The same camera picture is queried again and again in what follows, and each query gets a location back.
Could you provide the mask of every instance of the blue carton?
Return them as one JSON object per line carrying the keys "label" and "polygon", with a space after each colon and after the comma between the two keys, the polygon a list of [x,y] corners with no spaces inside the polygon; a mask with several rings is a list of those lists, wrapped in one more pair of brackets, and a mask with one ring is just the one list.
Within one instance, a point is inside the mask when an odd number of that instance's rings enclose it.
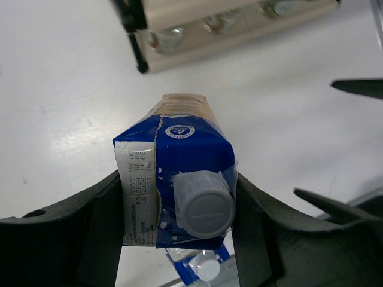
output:
{"label": "blue carton", "polygon": [[235,215],[236,161],[205,97],[164,95],[113,144],[125,245],[222,245]]}

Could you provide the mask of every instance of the white surface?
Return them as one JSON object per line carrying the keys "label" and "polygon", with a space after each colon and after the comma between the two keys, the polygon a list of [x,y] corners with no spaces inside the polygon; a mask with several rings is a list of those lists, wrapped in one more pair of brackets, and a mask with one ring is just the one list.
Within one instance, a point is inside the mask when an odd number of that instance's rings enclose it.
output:
{"label": "white surface", "polygon": [[[253,183],[293,207],[383,183],[383,102],[332,90],[381,77],[368,1],[161,74],[135,70],[107,0],[0,1],[0,217],[64,199],[116,169],[111,139],[162,94],[199,93]],[[176,277],[163,250],[124,248],[117,286]]]}

